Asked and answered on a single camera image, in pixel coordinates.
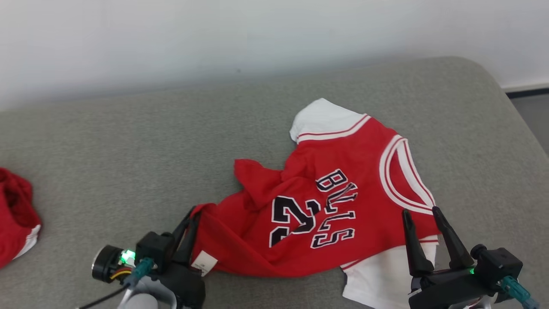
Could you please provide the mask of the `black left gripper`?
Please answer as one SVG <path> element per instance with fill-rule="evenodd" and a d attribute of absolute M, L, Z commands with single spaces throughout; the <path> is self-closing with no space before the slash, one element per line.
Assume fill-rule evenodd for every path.
<path fill-rule="evenodd" d="M 173 309 L 202 309 L 206 297 L 200 272 L 185 266 L 191 263 L 199 227 L 200 214 L 194 215 L 195 209 L 192 207 L 173 231 L 175 248 L 172 258 L 176 258 L 176 264 L 171 264 L 161 275 L 161 284 L 175 297 Z"/>

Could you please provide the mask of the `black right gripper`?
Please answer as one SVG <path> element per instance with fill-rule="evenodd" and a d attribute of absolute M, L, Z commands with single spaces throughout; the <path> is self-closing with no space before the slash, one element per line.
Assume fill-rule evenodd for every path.
<path fill-rule="evenodd" d="M 444 238 L 450 257 L 448 270 L 434 271 L 424 254 L 416 226 L 408 210 L 402 211 L 408 268 L 413 276 L 408 295 L 411 309 L 449 309 L 469 305 L 483 297 L 494 297 L 497 289 L 485 285 L 474 274 L 474 260 L 449 221 L 437 206 L 432 208 L 437 228 Z"/>

